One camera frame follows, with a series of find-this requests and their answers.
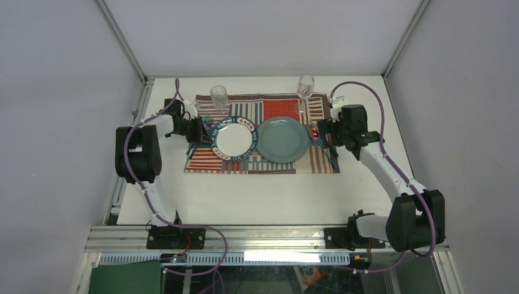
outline clear glass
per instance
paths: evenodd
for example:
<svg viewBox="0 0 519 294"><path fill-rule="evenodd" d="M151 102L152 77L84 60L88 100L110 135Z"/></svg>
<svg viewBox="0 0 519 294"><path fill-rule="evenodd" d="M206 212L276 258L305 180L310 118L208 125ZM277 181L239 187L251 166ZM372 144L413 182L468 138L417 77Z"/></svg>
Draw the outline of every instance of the clear glass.
<svg viewBox="0 0 519 294"><path fill-rule="evenodd" d="M297 95L299 96L299 101L296 105L296 113L304 113L305 112L305 100L312 96L313 87L315 85L315 80L311 75L303 75L299 77L299 82L297 83Z"/></svg>
<svg viewBox="0 0 519 294"><path fill-rule="evenodd" d="M224 86L214 86L211 88L211 101L214 107L224 110L229 105L227 89Z"/></svg>

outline table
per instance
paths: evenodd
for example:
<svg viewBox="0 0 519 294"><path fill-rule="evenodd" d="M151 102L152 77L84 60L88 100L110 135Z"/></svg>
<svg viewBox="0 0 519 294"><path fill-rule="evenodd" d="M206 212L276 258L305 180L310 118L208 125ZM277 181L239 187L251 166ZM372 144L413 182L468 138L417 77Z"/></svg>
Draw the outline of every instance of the table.
<svg viewBox="0 0 519 294"><path fill-rule="evenodd" d="M410 172L382 77L315 77L315 92L329 95L337 84L348 80L363 82L380 95L386 111L386 143L392 157L404 171ZM181 78L180 81L182 96L194 101L197 94L209 95L215 85L223 85L228 94L294 93L298 77ZM159 111L164 99L173 97L174 93L174 79L156 79L146 117ZM351 104L364 105L368 129L380 131L380 109L369 91L346 85L335 95L346 96ZM185 224L344 224L348 216L360 209L382 216L391 209L389 197L375 176L344 147L337 150L341 172L325 175L188 174L184 173L187 147L181 136L160 141L162 182L168 196L177 199L177 210ZM150 217L140 195L129 185L123 191L118 224L146 224Z"/></svg>

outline gray-green plate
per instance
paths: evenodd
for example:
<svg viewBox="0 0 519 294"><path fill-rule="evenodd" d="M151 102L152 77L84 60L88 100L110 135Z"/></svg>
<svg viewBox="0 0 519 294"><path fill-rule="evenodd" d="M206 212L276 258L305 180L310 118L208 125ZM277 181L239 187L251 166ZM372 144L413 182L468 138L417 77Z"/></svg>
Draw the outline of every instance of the gray-green plate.
<svg viewBox="0 0 519 294"><path fill-rule="evenodd" d="M308 149L308 132L293 118L278 116L264 121L258 127L257 150L267 160L286 164L300 159Z"/></svg>

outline placemat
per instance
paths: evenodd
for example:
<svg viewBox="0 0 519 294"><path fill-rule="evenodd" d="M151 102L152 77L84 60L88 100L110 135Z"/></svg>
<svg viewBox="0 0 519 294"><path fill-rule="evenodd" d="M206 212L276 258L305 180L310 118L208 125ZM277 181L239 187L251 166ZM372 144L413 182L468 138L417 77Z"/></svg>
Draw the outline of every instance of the placemat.
<svg viewBox="0 0 519 294"><path fill-rule="evenodd" d="M330 118L330 108L325 94L314 94L305 101L305 113L294 111L299 97L295 94L251 94L229 95L229 106L225 111L216 109L210 96L196 96L201 107L198 115L209 115L214 118L213 126L229 116L242 116L258 127L264 120L276 116L288 116L299 121L307 129L310 122L316 123L321 119ZM330 155L338 166L337 158ZM263 158L254 151L248 158L227 162L214 155L208 146L199 146L189 159L187 156L184 171L186 173L238 173L238 174L276 174L276 173L338 173L326 157L323 149L316 141L311 140L310 146L303 157L288 164L275 164Z"/></svg>

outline white wall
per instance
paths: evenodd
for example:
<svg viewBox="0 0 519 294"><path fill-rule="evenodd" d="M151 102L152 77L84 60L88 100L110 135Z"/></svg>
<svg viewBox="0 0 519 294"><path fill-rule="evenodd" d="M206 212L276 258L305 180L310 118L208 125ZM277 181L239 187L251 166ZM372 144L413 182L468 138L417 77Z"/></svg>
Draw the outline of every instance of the white wall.
<svg viewBox="0 0 519 294"><path fill-rule="evenodd" d="M381 73L420 0L107 0L148 75Z"/></svg>
<svg viewBox="0 0 519 294"><path fill-rule="evenodd" d="M93 1L1 1L0 40L0 293L68 293L140 84Z"/></svg>
<svg viewBox="0 0 519 294"><path fill-rule="evenodd" d="M389 77L416 178L445 195L467 293L519 288L518 31L515 0L432 1Z"/></svg>

